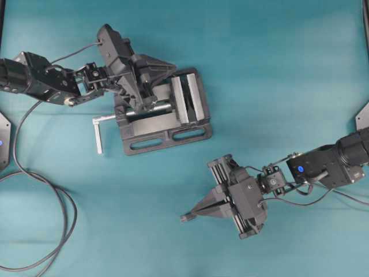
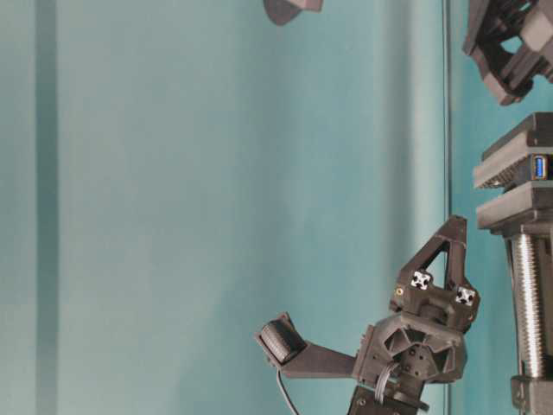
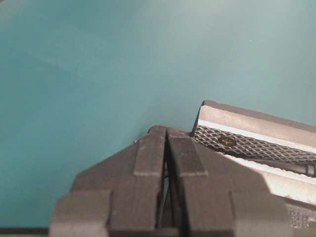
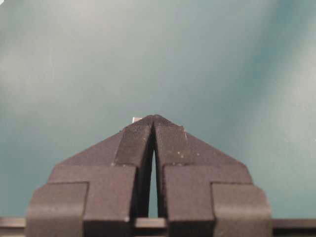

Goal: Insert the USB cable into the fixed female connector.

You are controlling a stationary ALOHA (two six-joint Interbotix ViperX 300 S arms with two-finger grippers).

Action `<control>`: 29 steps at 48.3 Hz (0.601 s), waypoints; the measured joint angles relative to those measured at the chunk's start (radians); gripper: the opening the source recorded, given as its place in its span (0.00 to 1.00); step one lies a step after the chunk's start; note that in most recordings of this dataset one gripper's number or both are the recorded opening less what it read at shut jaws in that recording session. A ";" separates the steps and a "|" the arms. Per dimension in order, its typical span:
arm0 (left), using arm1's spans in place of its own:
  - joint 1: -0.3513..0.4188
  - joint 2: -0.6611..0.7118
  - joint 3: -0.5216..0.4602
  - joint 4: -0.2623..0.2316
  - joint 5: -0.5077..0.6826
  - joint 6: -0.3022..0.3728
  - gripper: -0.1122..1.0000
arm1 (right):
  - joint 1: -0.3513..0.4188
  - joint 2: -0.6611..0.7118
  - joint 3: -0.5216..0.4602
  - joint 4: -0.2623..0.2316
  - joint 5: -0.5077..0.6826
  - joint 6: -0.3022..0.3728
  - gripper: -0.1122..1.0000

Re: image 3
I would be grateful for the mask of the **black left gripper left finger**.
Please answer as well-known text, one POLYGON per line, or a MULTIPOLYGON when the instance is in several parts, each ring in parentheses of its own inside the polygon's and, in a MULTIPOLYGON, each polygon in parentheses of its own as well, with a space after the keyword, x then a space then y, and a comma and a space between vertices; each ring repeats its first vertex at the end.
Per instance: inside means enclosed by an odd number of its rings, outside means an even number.
POLYGON ((51 237, 150 237, 161 204, 166 129, 79 173, 55 205, 51 237))

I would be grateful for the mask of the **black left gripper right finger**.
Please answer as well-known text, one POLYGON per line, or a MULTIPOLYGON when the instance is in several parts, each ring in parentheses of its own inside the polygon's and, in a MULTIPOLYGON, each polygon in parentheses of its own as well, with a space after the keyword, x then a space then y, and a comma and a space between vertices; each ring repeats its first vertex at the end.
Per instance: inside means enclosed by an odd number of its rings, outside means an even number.
POLYGON ((290 237, 284 201, 257 172, 169 128, 177 190, 191 237, 290 237))

